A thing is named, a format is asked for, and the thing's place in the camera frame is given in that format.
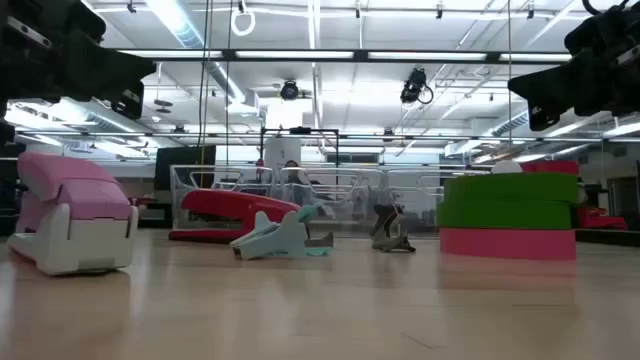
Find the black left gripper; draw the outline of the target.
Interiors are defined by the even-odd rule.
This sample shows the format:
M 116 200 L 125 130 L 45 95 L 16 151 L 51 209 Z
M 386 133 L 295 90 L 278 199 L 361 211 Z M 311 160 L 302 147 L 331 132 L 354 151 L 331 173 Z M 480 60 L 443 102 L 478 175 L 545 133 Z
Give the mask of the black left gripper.
M 81 1 L 1 0 L 1 112 L 11 100 L 98 99 L 139 119 L 156 64 L 103 47 L 106 30 Z

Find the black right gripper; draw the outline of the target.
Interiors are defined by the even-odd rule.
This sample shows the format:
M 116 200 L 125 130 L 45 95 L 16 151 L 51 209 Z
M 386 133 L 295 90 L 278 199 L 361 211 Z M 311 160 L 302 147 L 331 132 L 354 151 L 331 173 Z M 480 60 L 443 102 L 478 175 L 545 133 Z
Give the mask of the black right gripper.
M 508 82 L 508 89 L 527 101 L 533 131 L 555 125 L 568 110 L 586 117 L 635 107 L 624 92 L 639 86 L 639 6 L 599 10 L 586 4 L 584 9 L 590 17 L 564 40 L 568 62 Z

